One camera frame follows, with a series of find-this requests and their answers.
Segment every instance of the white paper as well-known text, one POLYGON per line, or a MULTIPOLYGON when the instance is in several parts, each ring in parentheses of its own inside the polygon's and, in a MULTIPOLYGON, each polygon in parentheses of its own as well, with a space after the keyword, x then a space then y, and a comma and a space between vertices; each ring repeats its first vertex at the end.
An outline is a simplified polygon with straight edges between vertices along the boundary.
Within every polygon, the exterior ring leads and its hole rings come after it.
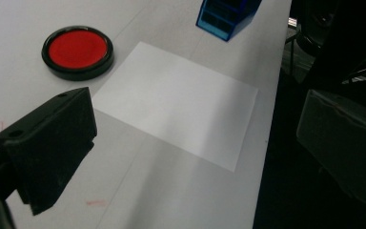
POLYGON ((256 94, 248 84, 139 43, 92 103, 233 172, 256 94))

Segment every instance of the sheet of paper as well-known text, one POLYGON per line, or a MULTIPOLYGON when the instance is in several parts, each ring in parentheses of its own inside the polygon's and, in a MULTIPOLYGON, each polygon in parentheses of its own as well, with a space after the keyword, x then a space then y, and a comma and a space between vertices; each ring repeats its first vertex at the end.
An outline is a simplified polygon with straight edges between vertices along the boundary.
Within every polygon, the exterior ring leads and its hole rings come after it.
POLYGON ((233 172, 256 94, 248 84, 141 42, 92 103, 233 172))

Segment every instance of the table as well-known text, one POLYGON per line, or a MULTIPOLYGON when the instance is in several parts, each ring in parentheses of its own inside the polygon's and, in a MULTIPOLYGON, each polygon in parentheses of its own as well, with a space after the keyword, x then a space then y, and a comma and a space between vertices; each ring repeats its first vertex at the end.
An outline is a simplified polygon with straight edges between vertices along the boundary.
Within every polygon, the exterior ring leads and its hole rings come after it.
POLYGON ((33 217, 17 192, 7 199, 18 228, 251 228, 291 0, 263 0, 228 43, 195 26, 201 2, 0 1, 0 130, 64 91, 95 94, 139 41, 259 89, 234 173, 96 111, 95 147, 50 210, 33 217), (85 82, 51 74, 42 45, 70 25, 112 40, 109 72, 85 82))

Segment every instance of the red ink pad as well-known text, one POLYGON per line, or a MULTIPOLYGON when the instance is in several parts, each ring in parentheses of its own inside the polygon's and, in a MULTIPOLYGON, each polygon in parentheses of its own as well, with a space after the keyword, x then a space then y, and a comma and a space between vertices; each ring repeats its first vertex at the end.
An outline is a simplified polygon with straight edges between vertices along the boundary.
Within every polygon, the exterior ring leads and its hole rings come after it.
POLYGON ((66 27, 47 38, 41 51, 57 76, 81 81, 97 77, 112 66, 112 41, 101 31, 84 26, 66 27))

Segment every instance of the translucent blue plastic object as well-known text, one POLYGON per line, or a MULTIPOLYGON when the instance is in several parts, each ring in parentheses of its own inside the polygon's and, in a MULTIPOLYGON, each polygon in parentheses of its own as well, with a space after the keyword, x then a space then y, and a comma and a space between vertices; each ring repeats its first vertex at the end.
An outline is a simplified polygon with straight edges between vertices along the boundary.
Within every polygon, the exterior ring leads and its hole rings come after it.
POLYGON ((196 26, 224 41, 252 22, 261 0, 204 0, 196 26))

